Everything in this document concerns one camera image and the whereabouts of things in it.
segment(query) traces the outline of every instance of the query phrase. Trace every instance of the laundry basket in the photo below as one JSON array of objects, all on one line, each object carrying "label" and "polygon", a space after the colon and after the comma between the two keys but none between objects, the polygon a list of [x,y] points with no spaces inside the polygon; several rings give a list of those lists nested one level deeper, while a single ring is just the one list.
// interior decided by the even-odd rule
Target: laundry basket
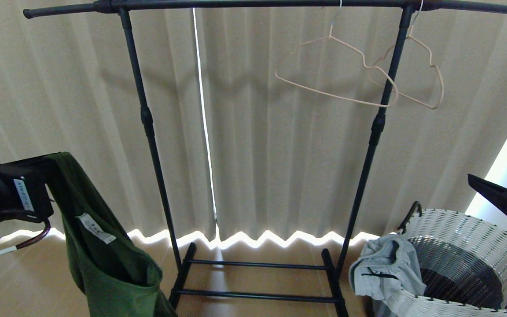
[{"label": "laundry basket", "polygon": [[416,249],[426,291],[393,293],[375,303],[377,316],[507,316],[507,231],[457,211],[422,210],[416,202],[399,234]]}]

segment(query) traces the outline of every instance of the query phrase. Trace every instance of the wooden floor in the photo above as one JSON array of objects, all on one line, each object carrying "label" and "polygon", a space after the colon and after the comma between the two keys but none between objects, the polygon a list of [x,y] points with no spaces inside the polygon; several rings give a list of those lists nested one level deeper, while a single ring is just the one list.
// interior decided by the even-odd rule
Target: wooden floor
[{"label": "wooden floor", "polygon": [[[24,240],[18,237],[0,248]],[[175,281],[177,271],[173,251],[168,239],[144,244],[135,239],[138,247],[149,253],[163,268],[161,289],[167,296]],[[321,265],[322,248],[330,249],[334,261],[340,245],[330,241],[314,246],[297,239],[283,248],[273,241],[266,241],[257,249],[238,242],[227,249],[209,250],[197,240],[199,259],[224,259],[226,261],[278,262],[289,264]],[[360,254],[364,242],[350,247],[348,260],[342,273],[342,291],[348,304],[350,317],[364,317],[364,303],[356,297],[348,284],[350,263]],[[181,247],[182,256],[188,245]],[[292,295],[330,296],[326,274],[322,271],[297,269],[264,269],[259,267],[211,267],[193,265],[186,288],[216,291],[254,291]],[[320,317],[336,316],[334,305],[269,301],[259,299],[220,299],[183,295],[177,313],[180,317]],[[50,236],[41,242],[0,256],[0,316],[13,317],[88,317],[85,296],[73,283],[68,269],[65,241]]]}]

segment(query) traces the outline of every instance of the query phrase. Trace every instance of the clothing label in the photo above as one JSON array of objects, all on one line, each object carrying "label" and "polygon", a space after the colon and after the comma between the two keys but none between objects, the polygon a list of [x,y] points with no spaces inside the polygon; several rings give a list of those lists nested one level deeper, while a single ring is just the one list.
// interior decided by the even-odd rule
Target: clothing label
[{"label": "clothing label", "polygon": [[81,221],[81,224],[87,229],[87,231],[93,233],[94,236],[101,239],[104,243],[109,244],[114,241],[117,237],[111,235],[110,233],[106,233],[101,229],[101,227],[93,220],[93,218],[85,213],[76,217]]},{"label": "clothing label", "polygon": [[18,196],[21,199],[22,207],[28,211],[34,211],[33,203],[30,201],[29,192],[26,191],[25,182],[22,179],[13,179],[17,188]]}]

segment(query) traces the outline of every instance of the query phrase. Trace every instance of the light under curtain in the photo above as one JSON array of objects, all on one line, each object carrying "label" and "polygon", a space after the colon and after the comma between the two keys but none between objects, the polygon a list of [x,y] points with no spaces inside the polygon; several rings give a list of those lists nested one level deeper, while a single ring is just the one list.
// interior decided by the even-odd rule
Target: light under curtain
[{"label": "light under curtain", "polygon": [[[0,2],[0,162],[71,152],[125,229],[151,236],[167,225],[119,17],[22,15],[70,3]],[[132,19],[176,232],[213,239],[191,10]],[[55,211],[52,224],[62,230]],[[0,235],[17,229],[41,228],[6,221]]]},{"label": "light under curtain", "polygon": [[[213,187],[221,239],[269,229],[344,235],[377,108],[296,88],[275,78],[278,60],[328,34],[338,8],[197,10]],[[342,8],[334,36],[368,64],[394,44],[396,8]],[[445,80],[438,110],[400,97],[386,113],[354,234],[381,235],[411,204],[465,211],[507,137],[507,16],[421,12],[414,36],[434,52]],[[392,53],[378,63],[388,70]],[[279,74],[332,94],[379,102],[360,56],[340,45],[302,48]],[[407,42],[401,92],[435,104],[428,54]]]},{"label": "light under curtain", "polygon": [[[0,162],[72,152],[127,231],[153,235],[167,226],[118,16],[22,16],[25,7],[66,3],[0,2]],[[213,188],[191,10],[131,12],[178,237],[214,238],[213,196],[222,240],[268,229],[283,239],[297,230],[344,234],[378,109],[274,76],[282,56],[327,34],[337,10],[196,10]],[[395,8],[343,8],[334,36],[372,63],[394,44],[399,19]],[[388,109],[356,233],[392,231],[414,200],[465,211],[474,194],[466,174],[485,174],[507,137],[507,16],[421,12],[414,36],[434,52],[444,102],[431,111],[400,97]],[[388,69],[390,57],[379,66]],[[378,102],[382,88],[360,65],[353,52],[326,44],[280,70]],[[398,88],[435,104],[435,78],[427,54],[408,42]],[[54,225],[62,225],[56,216]],[[2,234],[16,229],[38,228],[2,224]]]}]

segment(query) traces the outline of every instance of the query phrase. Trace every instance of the green garment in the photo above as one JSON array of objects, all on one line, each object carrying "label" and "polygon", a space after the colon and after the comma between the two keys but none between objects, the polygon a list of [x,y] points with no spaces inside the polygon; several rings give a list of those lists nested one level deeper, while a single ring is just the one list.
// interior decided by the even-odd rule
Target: green garment
[{"label": "green garment", "polygon": [[46,158],[60,170],[48,186],[62,211],[70,271],[91,317],[176,317],[159,288],[161,269],[135,247],[76,159],[67,152]]}]

